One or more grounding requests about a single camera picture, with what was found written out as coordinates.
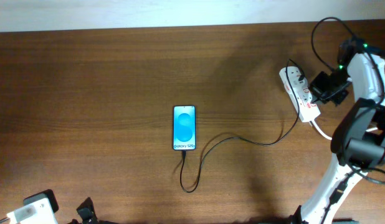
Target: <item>black cable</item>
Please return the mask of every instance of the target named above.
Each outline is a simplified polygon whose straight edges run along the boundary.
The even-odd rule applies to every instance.
[[[271,142],[271,143],[260,143],[260,142],[254,142],[254,141],[251,141],[251,140],[248,140],[248,139],[245,139],[245,138],[242,138],[242,137],[239,137],[239,136],[235,136],[235,137],[229,137],[229,138],[225,138],[221,141],[219,141],[218,143],[216,143],[210,150],[208,150],[204,157],[202,158],[202,161],[201,161],[201,164],[199,166],[199,170],[198,170],[198,176],[197,176],[197,179],[196,179],[196,184],[195,184],[195,187],[192,189],[192,190],[186,190],[184,187],[183,187],[183,181],[182,181],[182,176],[183,176],[183,168],[184,168],[184,163],[186,162],[186,154],[187,152],[186,151],[182,151],[182,160],[183,160],[183,163],[181,164],[181,169],[180,169],[180,186],[182,188],[183,191],[185,191],[186,193],[192,193],[194,192],[198,185],[199,185],[199,181],[201,179],[201,171],[202,171],[202,168],[203,168],[203,165],[204,165],[204,161],[205,161],[205,158],[207,155],[209,155],[209,153],[211,153],[218,145],[226,142],[226,141],[229,141],[229,140],[233,140],[233,139],[239,139],[241,141],[245,141],[245,142],[248,142],[248,143],[251,143],[251,144],[255,144],[257,146],[273,146],[274,144],[280,142],[281,140],[283,140],[291,131],[292,129],[295,127],[295,125],[297,124],[298,120],[299,120],[299,114],[300,114],[300,107],[299,107],[299,102],[298,102],[298,99],[297,99],[297,96],[295,95],[295,92],[292,88],[292,85],[291,85],[291,82],[290,82],[290,79],[289,79],[289,76],[288,76],[288,64],[289,64],[289,61],[291,61],[294,65],[296,65],[298,67],[299,70],[301,70],[301,73],[304,75],[304,72],[303,70],[301,69],[301,67],[296,63],[294,62],[293,60],[291,60],[290,58],[287,60],[287,66],[285,67],[285,76],[287,78],[287,81],[288,81],[288,84],[290,85],[291,87],[291,90],[292,90],[292,93],[293,93],[293,97],[295,98],[295,101],[297,102],[297,107],[298,107],[298,114],[297,114],[297,118],[295,119],[295,122],[293,123],[293,125],[291,126],[291,128],[280,138],[278,138],[276,141],[274,142]]]
[[[327,17],[327,18],[324,18],[322,20],[320,20],[316,25],[315,27],[313,28],[313,31],[311,32],[311,49],[313,50],[313,53],[316,55],[316,57],[325,65],[327,66],[332,72],[335,70],[335,68],[331,67],[331,65],[328,65],[319,55],[318,53],[316,52],[316,49],[315,49],[315,45],[314,45],[314,35],[315,35],[315,31],[317,29],[317,27],[324,21],[326,20],[329,20],[329,19],[333,19],[333,20],[336,20],[338,21],[339,23],[341,23],[345,29],[352,35],[352,36],[355,36],[355,34],[352,32],[352,30],[342,21],[340,20],[339,18],[337,17]]]
[[[10,218],[2,218],[2,219],[0,219],[0,223],[5,223],[7,221],[10,221]]]
[[[323,219],[322,219],[320,224],[324,224],[325,218],[327,217],[328,212],[330,211],[330,208],[331,208],[331,204],[328,204],[328,206],[325,208],[325,213],[324,213]]]
[[[343,90],[345,90],[349,85],[350,85],[350,82],[346,82],[339,90],[336,90],[333,94],[331,94],[330,96],[327,96],[326,98],[319,98],[319,100],[328,100],[333,96],[337,95],[338,93],[342,92]]]

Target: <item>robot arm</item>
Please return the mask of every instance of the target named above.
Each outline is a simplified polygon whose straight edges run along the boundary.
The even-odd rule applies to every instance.
[[[347,45],[342,45],[342,53],[340,49],[338,61],[344,63],[340,70],[329,77],[320,74],[311,84],[317,100],[332,101],[337,105],[346,97],[345,88],[351,82],[356,103],[333,135],[332,158],[326,174],[313,196],[292,216],[291,223],[331,223],[353,187],[366,177],[367,173],[358,169],[385,164],[385,60],[371,54],[380,78],[367,52],[352,47],[350,40]],[[336,76],[339,76],[337,81],[333,80]],[[367,133],[370,123],[376,124],[382,133]]]

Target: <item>wooden desk surface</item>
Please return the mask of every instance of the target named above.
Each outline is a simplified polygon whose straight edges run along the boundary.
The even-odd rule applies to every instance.
[[[349,22],[385,49],[385,21]],[[278,76],[287,58],[311,80],[325,67],[310,47],[315,23],[0,34],[0,218],[24,197],[52,189],[59,223],[91,197],[99,218],[120,223],[231,223],[287,217],[314,192],[330,142],[308,124],[272,147],[232,141],[208,158],[193,194],[179,186],[172,150],[174,105],[196,105],[197,150],[239,134],[278,138],[296,112]],[[319,54],[336,65],[348,34],[317,32]],[[353,104],[321,106],[332,134]],[[362,181],[336,217],[385,223],[385,186]]]

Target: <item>white power strip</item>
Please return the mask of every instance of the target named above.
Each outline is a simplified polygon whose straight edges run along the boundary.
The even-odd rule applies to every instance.
[[[315,118],[320,115],[320,110],[318,109],[316,104],[310,103],[312,99],[312,95],[308,89],[307,79],[304,78],[302,81],[299,81],[299,77],[301,73],[297,67],[290,66],[288,67],[288,77],[290,79],[290,83],[292,88],[288,84],[287,77],[285,76],[285,68],[281,69],[280,77],[284,84],[285,90],[290,95],[291,101],[298,112],[297,102],[295,97],[293,97],[293,93],[291,90],[295,92],[299,102],[300,114],[299,118],[302,122],[313,121]]]

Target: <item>white device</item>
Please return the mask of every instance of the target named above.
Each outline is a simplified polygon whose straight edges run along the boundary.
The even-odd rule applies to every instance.
[[[7,214],[10,224],[58,224],[48,198],[40,199]]]
[[[299,80],[301,77],[301,73],[297,67],[290,66],[288,67],[288,77],[290,79],[290,83],[292,86],[288,84],[288,80],[286,75],[286,69],[283,68],[280,71],[280,77],[284,84],[284,88],[289,94],[291,101],[298,112],[298,105],[295,97],[293,97],[292,90],[295,92],[297,96],[297,100],[299,102],[299,118],[302,122],[313,121],[318,115],[320,115],[320,110],[317,105],[311,103],[312,95],[308,88],[308,82],[306,78]]]

